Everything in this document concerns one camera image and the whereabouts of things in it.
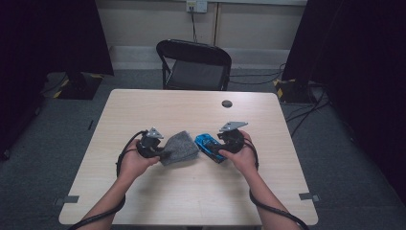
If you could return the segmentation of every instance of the gray carpet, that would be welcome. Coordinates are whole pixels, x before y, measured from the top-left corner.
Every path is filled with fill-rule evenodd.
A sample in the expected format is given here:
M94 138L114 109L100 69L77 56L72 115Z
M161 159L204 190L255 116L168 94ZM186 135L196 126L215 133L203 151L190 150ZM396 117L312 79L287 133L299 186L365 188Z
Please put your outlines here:
M275 72L233 70L232 75ZM45 88L62 77L50 75ZM232 81L253 83L271 78L232 77ZM0 162L0 229L67 229L58 222L61 206L55 201L68 195L108 95L115 88L159 89L161 71L116 71L115 77L102 81L93 101L47 98L39 115L11 148L11 159ZM275 92L272 83L231 82L229 90ZM303 105L282 104L285 117L307 110L309 107ZM290 131L300 120L288 123ZM345 123L331 106L311 113L297 129L293 142L309 190L321 199L315 202L319 222L310 229L406 229L405 207L375 164L351 141Z

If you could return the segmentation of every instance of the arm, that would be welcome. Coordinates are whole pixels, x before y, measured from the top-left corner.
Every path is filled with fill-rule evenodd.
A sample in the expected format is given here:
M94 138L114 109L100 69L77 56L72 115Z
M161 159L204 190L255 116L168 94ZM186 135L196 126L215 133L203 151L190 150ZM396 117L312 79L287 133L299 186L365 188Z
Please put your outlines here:
M129 151L123 159L123 163L120 169L120 175L113 183L111 188L107 193L96 203L96 205L83 217L87 219L95 215L104 213L108 210L116 207L120 201L122 201L125 193L131 187L134 180L142 175L149 166L156 164L159 161L159 157L144 158L136 150L136 143L138 140L134 140L129 146ZM111 223L113 222L115 215L111 215L107 218L103 218L99 221L89 223L81 228L80 230L89 229L110 229Z
M245 139L251 141L248 133L241 131ZM220 154L230 159L236 168L244 176L251 189L253 196L261 203L283 210L287 212L287 209L278 200L278 198L272 193L263 179L260 177L257 168L255 167L255 157L251 149L244 146L238 153L230 153L226 150L220 150ZM257 207L260 220L264 229L300 229L298 224L289 218L282 217L280 215L268 212L266 210Z

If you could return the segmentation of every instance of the gray fabric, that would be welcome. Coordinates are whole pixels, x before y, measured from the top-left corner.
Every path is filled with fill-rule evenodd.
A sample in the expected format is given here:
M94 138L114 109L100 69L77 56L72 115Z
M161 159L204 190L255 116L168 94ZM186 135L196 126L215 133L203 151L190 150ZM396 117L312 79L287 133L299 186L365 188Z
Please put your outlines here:
M181 131L168 139L165 151L171 152L169 157L161 159L162 165L167 166L180 161L196 159L199 148L187 131Z

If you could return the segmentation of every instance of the wall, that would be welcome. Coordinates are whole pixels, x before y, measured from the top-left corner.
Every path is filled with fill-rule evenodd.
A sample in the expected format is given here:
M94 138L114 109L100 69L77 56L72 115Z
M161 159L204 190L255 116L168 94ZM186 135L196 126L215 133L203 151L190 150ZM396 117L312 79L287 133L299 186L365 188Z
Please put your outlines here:
M152 47L167 38L192 40L192 18L185 1L96 2L109 46ZM304 1L223 2L209 2L207 13L194 15L199 42L222 48L290 50Z

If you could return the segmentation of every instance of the chair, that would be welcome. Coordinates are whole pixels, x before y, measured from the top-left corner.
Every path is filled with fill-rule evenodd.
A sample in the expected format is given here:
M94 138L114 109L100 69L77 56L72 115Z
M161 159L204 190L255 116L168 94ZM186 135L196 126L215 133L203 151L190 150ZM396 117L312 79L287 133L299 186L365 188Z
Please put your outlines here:
M202 43L168 39L159 42L156 51L162 60L164 89L227 90L232 61L224 50ZM167 58L175 60L172 69Z

